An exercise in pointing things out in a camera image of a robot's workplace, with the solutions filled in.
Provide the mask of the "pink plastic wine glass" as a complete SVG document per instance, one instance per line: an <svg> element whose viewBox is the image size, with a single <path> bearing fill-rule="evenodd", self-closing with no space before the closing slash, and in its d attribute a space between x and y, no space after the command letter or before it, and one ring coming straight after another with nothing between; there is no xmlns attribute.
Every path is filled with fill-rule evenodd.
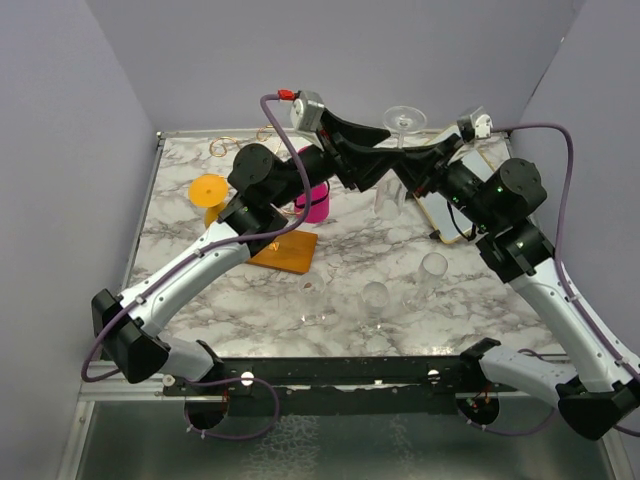
<svg viewBox="0 0 640 480"><path fill-rule="evenodd" d="M311 185L311 201L305 222L320 224L329 216L328 177L330 171L325 165L323 152L316 146L307 146L298 151Z"/></svg>

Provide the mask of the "yellow plastic wine glass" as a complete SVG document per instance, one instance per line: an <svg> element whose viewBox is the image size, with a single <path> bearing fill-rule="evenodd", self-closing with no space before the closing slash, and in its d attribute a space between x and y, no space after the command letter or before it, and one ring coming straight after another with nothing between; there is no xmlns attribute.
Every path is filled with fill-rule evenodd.
<svg viewBox="0 0 640 480"><path fill-rule="evenodd" d="M204 225L208 229L226 206L229 185L226 179L217 174L205 174L196 178L188 189L189 200L198 208L205 210Z"/></svg>

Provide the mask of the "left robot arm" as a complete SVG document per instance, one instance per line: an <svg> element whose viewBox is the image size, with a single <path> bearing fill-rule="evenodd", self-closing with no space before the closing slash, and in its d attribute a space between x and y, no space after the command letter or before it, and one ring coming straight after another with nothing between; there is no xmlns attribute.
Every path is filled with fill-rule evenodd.
<svg viewBox="0 0 640 480"><path fill-rule="evenodd" d="M91 301L94 345L131 384L164 373L186 378L199 394L214 392L221 380L218 357L201 342L161 339L169 321L220 276L303 223L304 215L288 221L278 210L281 205L309 199L313 187L332 177L366 191L405 157L401 149L381 148L388 131L344 121L327 109L312 117L309 134L316 143L298 150L273 112L263 111L289 159L259 144L242 147L228 176L236 194L218 219L147 279L118 295L104 289Z"/></svg>

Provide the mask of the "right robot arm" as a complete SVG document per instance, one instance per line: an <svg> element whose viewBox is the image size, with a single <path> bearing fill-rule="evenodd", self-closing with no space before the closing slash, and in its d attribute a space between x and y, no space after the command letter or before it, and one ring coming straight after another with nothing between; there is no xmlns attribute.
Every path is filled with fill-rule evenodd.
<svg viewBox="0 0 640 480"><path fill-rule="evenodd" d="M560 368L483 339L461 354L461 383L472 391L492 382L514 387L553 407L580 436L598 440L639 406L639 357L574 286L560 243L530 221L547 198L536 166L511 158L482 180L454 159L461 146L451 135L395 149L393 169L409 190L440 194L477 227L482 260L534 309L571 361Z"/></svg>

